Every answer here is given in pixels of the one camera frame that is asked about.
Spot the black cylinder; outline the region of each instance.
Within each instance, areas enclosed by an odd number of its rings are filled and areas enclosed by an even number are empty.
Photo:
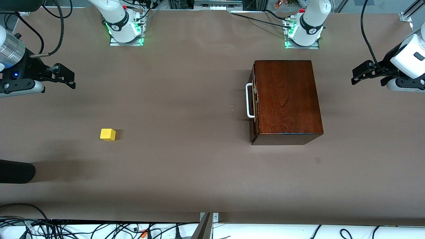
[[[28,183],[35,175],[34,165],[0,159],[0,183]]]

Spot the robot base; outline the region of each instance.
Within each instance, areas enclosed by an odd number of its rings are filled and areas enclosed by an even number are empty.
[[[292,33],[292,31],[297,27],[296,21],[295,21],[295,16],[292,15],[290,18],[287,18],[287,20],[282,20],[282,24],[284,26],[290,26],[290,29],[284,28],[283,29],[283,34],[285,36],[285,48],[289,49],[319,49],[319,40],[316,40],[315,43],[311,46],[301,46],[298,45],[294,42],[294,40],[292,40],[290,37],[288,37],[289,34]]]
[[[136,17],[139,18],[140,13],[136,12]],[[116,41],[111,36],[110,41],[109,41],[109,45],[110,46],[143,46],[143,44],[145,42],[144,36],[145,36],[145,32],[146,32],[146,22],[147,22],[147,16],[145,16],[144,18],[134,22],[134,28],[135,28],[136,31],[140,32],[140,35],[135,37],[132,41],[129,41],[127,43],[121,43],[121,42]]]

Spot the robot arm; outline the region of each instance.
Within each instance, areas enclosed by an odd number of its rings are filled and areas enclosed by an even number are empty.
[[[389,51],[378,64],[365,61],[353,70],[351,83],[382,77],[381,86],[391,91],[425,92],[425,23],[398,46]]]
[[[331,12],[329,0],[311,0],[304,13],[295,15],[297,27],[288,35],[301,46],[311,46],[320,38],[323,23]]]
[[[120,43],[132,41],[141,34],[140,13],[124,8],[119,0],[89,0],[101,12],[109,33]],[[1,0],[0,9],[11,11],[36,11],[42,0]],[[0,26],[0,97],[43,93],[42,81],[64,83],[75,89],[74,72],[57,63],[53,67],[27,49],[19,36],[12,35]]]

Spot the plug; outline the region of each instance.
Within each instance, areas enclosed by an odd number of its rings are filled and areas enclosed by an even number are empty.
[[[176,238],[175,239],[182,239],[181,235],[180,235],[180,229],[179,229],[179,225],[176,224]]]

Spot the metal cylinder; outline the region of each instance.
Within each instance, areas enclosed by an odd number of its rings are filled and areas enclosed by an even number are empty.
[[[0,63],[5,68],[9,68],[22,59],[25,54],[25,45],[21,40],[0,26],[0,35],[2,34],[5,34],[6,38],[0,46]]]

